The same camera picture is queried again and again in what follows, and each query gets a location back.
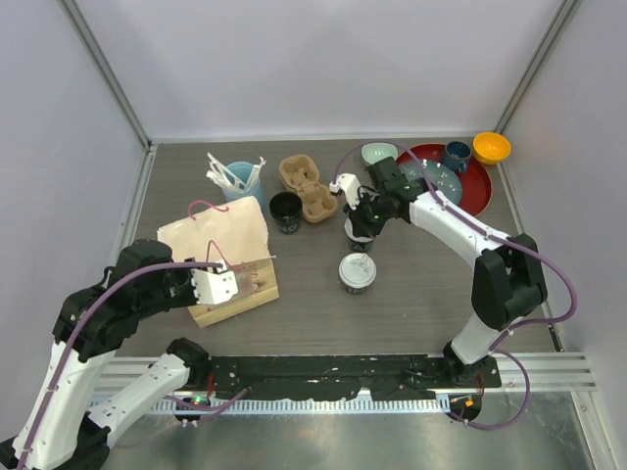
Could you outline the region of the pink kraft paper bag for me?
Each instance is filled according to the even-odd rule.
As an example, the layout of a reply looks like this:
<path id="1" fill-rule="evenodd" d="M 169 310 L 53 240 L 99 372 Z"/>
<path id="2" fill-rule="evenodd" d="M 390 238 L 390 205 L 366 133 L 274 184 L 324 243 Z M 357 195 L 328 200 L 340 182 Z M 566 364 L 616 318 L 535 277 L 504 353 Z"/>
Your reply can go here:
<path id="1" fill-rule="evenodd" d="M 191 203 L 188 216 L 160 227 L 157 239 L 172 249 L 175 261 L 221 262 L 237 282 L 225 303 L 191 306 L 199 327 L 223 321 L 279 298 L 268 229 L 258 200 L 244 197 L 221 206 Z"/>

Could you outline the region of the black paper coffee cup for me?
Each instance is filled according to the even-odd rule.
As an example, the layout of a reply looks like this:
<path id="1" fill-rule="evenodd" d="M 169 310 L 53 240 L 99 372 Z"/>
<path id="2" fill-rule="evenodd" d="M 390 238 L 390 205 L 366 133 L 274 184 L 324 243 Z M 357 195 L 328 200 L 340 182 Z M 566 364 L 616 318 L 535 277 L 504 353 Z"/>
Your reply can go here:
<path id="1" fill-rule="evenodd" d="M 340 279 L 343 289 L 352 295 L 359 295 L 366 292 L 372 285 L 372 280 L 354 281 L 349 279 Z"/>

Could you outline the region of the single white cup lid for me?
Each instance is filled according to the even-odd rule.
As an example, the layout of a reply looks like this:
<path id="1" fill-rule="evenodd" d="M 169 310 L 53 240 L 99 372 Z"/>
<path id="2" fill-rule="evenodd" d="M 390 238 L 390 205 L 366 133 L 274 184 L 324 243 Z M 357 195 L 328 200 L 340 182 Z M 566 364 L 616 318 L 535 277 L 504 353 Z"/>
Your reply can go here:
<path id="1" fill-rule="evenodd" d="M 354 232 L 353 232 L 353 223 L 348 217 L 345 220 L 344 229 L 348 238 L 355 239 Z"/>

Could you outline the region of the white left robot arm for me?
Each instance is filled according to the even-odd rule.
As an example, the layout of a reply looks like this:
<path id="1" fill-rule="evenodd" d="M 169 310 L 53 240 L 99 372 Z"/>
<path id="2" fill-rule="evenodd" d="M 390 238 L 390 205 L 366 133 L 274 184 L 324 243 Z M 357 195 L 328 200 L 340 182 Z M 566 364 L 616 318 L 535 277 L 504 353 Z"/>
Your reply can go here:
<path id="1" fill-rule="evenodd" d="M 5 469 L 99 469 L 116 440 L 165 395 L 201 389 L 210 356 L 198 344 L 172 341 L 147 375 L 102 411 L 88 411 L 100 375 L 139 323 L 173 308 L 200 303 L 207 261 L 175 262 L 171 248 L 137 241 L 124 248 L 102 281 L 68 296 L 53 328 L 50 363 L 21 432 L 1 444 Z"/>

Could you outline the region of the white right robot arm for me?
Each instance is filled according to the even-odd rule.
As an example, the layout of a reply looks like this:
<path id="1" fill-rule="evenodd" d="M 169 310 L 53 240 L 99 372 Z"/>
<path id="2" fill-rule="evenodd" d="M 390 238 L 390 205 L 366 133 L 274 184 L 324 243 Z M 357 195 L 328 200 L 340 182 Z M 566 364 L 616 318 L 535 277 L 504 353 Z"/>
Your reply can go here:
<path id="1" fill-rule="evenodd" d="M 367 169 L 372 186 L 351 173 L 337 175 L 331 190 L 346 200 L 346 233 L 369 243 L 390 219 L 401 219 L 446 244 L 473 270 L 472 314 L 444 349 L 448 383 L 467 385 L 505 330 L 522 321 L 548 296 L 535 240 L 495 230 L 453 204 L 428 176 L 410 181 L 393 158 Z"/>

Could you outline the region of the mint green ceramic bowl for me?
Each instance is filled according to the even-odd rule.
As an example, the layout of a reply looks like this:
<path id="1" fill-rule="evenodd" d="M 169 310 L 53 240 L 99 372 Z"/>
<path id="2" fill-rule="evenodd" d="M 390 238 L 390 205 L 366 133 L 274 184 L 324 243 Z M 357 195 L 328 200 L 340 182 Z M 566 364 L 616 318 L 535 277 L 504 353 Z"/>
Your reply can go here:
<path id="1" fill-rule="evenodd" d="M 362 145 L 362 162 L 365 166 L 375 165 L 387 158 L 396 160 L 399 157 L 399 150 L 394 144 L 386 142 L 371 142 Z"/>

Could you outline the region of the dark blue ceramic plate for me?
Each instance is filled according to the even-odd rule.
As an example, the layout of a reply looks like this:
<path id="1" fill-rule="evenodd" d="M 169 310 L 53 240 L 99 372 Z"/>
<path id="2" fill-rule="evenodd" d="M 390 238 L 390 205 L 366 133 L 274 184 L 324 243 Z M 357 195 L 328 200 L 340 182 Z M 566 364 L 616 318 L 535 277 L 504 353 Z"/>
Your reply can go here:
<path id="1" fill-rule="evenodd" d="M 431 160 L 410 158 L 399 164 L 401 172 L 409 181 L 424 182 L 426 175 L 435 190 L 441 191 L 453 204 L 461 201 L 463 190 L 457 174 L 447 166 Z"/>

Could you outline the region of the dark blue ceramic mug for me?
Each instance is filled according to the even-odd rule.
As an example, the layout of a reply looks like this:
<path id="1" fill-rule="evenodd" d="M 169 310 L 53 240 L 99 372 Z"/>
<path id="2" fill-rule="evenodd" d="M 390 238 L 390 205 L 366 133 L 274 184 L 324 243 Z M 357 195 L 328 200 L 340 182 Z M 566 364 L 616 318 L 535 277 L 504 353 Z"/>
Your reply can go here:
<path id="1" fill-rule="evenodd" d="M 445 145 L 441 162 L 444 166 L 460 174 L 467 172 L 472 151 L 468 145 L 453 141 Z"/>

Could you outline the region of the red round tray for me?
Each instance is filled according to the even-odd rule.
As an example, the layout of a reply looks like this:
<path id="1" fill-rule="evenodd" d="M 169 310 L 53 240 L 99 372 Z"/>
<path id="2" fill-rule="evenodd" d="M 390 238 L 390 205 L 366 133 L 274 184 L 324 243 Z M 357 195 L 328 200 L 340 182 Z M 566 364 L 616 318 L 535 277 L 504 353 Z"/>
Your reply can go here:
<path id="1" fill-rule="evenodd" d="M 444 143 L 420 144 L 411 148 L 418 159 L 436 161 L 442 164 L 441 158 L 445 148 Z M 408 161 L 412 156 L 403 152 L 396 160 L 397 165 Z M 471 215 L 478 215 L 486 209 L 492 197 L 492 180 L 487 169 L 473 156 L 468 165 L 467 172 L 457 173 L 461 182 L 463 195 L 457 204 Z"/>

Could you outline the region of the brown cardboard cup carrier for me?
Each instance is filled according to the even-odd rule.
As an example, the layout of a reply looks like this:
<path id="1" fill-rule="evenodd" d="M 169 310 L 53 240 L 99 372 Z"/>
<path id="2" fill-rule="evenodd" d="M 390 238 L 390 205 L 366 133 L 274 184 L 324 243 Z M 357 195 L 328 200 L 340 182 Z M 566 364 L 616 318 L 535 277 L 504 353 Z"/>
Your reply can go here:
<path id="1" fill-rule="evenodd" d="M 319 169 L 311 157 L 300 154 L 283 159 L 279 174 L 285 189 L 301 199 L 307 222 L 320 223 L 336 213 L 338 200 L 322 183 Z"/>

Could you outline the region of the orange bowl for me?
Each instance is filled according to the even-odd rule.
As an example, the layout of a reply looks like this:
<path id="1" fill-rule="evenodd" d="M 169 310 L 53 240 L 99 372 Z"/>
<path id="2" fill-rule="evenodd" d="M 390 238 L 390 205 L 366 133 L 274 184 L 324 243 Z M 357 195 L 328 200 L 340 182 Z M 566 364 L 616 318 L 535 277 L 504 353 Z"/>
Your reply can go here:
<path id="1" fill-rule="evenodd" d="M 511 154 L 509 141 L 496 132 L 481 132 L 472 142 L 474 158 L 483 165 L 496 165 Z"/>

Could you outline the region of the light blue straw cup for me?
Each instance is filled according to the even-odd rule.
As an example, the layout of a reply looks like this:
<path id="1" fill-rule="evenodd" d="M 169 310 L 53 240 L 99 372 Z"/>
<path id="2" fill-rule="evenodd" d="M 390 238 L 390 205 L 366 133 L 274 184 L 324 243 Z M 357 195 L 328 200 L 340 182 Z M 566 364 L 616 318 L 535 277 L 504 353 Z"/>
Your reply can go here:
<path id="1" fill-rule="evenodd" d="M 257 199 L 261 208 L 265 210 L 266 197 L 261 182 L 261 164 L 247 162 L 235 162 L 227 167 L 227 181 L 230 186 L 222 190 L 227 202 L 232 202 L 245 197 Z"/>

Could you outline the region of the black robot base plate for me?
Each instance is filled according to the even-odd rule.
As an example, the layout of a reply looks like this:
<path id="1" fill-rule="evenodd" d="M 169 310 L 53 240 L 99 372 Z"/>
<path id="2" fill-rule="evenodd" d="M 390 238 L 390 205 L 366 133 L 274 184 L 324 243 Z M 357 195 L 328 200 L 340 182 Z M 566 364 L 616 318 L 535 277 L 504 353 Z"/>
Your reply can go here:
<path id="1" fill-rule="evenodd" d="M 455 365 L 428 354 L 214 356 L 183 391 L 212 391 L 227 400 L 353 400 L 362 389 L 375 401 L 433 398 L 441 389 L 480 391 L 502 385 L 492 357 Z"/>

